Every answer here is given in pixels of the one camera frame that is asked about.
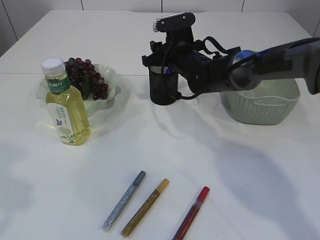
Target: silver marker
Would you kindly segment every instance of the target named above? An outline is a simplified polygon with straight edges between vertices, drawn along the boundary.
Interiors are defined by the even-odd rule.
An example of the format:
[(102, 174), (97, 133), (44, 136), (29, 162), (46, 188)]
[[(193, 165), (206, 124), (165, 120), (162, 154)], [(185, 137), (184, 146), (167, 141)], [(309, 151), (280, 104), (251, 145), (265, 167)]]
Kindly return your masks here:
[(135, 178), (133, 183), (129, 186), (129, 188), (124, 193), (120, 201), (117, 203), (117, 205), (114, 207), (114, 209), (112, 210), (108, 218), (105, 220), (102, 226), (103, 231), (108, 232), (112, 228), (113, 224), (116, 222), (120, 214), (128, 205), (130, 199), (138, 189), (140, 183), (142, 182), (145, 176), (146, 176), (146, 173), (144, 171), (141, 171), (139, 175)]

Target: white bottle cap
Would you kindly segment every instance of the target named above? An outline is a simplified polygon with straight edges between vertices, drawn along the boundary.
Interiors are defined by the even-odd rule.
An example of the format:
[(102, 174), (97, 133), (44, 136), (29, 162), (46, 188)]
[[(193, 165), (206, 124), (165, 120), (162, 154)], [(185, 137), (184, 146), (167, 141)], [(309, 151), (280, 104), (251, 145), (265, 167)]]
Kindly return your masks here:
[(58, 76), (65, 72), (64, 61), (58, 57), (51, 57), (41, 63), (42, 71), (46, 76)]

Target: bottle cap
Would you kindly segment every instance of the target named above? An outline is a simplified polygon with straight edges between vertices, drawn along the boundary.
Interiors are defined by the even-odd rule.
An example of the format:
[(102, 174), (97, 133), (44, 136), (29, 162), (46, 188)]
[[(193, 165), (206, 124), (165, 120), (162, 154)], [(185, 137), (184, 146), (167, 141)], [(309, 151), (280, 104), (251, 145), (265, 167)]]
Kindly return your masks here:
[(141, 171), (141, 172), (139, 173), (139, 175), (138, 175), (138, 176), (135, 178), (135, 180), (133, 181), (133, 184), (139, 186), (145, 176), (146, 176), (146, 172), (145, 172), (145, 171)]
[(168, 184), (169, 184), (169, 180), (165, 178), (165, 179), (160, 183), (160, 185), (156, 188), (156, 190), (157, 190), (159, 193), (162, 193), (162, 192), (165, 190), (165, 188), (168, 186)]
[(208, 195), (209, 192), (210, 192), (210, 188), (208, 188), (207, 186), (205, 186), (205, 187), (202, 189), (202, 191), (200, 192), (200, 194), (199, 194), (199, 196), (197, 197), (197, 199), (198, 199), (200, 202), (204, 203), (204, 201), (205, 201), (205, 199), (206, 199), (206, 197), (207, 197), (207, 195)]
[(41, 63), (42, 71), (46, 76), (58, 76), (65, 72), (64, 61), (58, 57), (47, 58)]

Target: red marker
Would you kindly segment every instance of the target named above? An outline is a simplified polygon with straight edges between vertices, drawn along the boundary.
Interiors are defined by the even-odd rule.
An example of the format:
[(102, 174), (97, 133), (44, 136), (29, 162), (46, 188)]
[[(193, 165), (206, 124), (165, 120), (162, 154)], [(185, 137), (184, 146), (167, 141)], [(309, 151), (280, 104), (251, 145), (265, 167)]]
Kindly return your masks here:
[(189, 230), (192, 222), (195, 220), (202, 204), (204, 203), (210, 188), (205, 186), (202, 191), (200, 192), (199, 196), (195, 200), (195, 203), (192, 205), (191, 209), (189, 210), (188, 214), (185, 216), (183, 222), (181, 223), (178, 231), (174, 235), (172, 240), (182, 240), (184, 239), (187, 231)]

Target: glitter pen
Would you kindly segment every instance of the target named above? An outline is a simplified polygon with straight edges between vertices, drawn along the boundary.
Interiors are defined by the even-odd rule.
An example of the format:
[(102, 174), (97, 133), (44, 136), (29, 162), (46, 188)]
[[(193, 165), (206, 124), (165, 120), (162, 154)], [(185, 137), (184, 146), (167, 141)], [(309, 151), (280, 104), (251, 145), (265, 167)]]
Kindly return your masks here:
[(117, 203), (117, 205), (114, 207), (108, 218), (105, 220), (104, 224), (102, 225), (103, 231), (108, 232), (112, 228), (113, 224), (117, 221), (122, 211), (128, 205), (130, 199), (138, 189), (140, 183), (142, 182), (145, 176), (146, 173), (144, 171), (141, 171), (139, 175), (135, 178), (133, 183), (129, 186), (128, 190), (124, 193), (120, 201)]
[(169, 180), (165, 178), (160, 183), (160, 185), (153, 191), (153, 193), (151, 193), (149, 198), (144, 202), (144, 204), (140, 207), (140, 209), (136, 212), (136, 214), (131, 218), (128, 224), (121, 231), (121, 235), (124, 238), (128, 237), (133, 232), (133, 230), (139, 224), (141, 219), (146, 215), (148, 210), (156, 202), (156, 200), (159, 198), (160, 194), (165, 190), (168, 184), (169, 184)]
[(175, 233), (172, 240), (182, 240), (184, 239), (187, 231), (189, 230), (191, 224), (195, 220), (202, 204), (204, 203), (210, 188), (205, 186), (202, 191), (200, 192), (199, 196), (196, 198), (195, 203), (192, 205), (191, 209), (189, 210), (188, 214), (185, 216), (183, 222), (181, 223), (178, 231)]

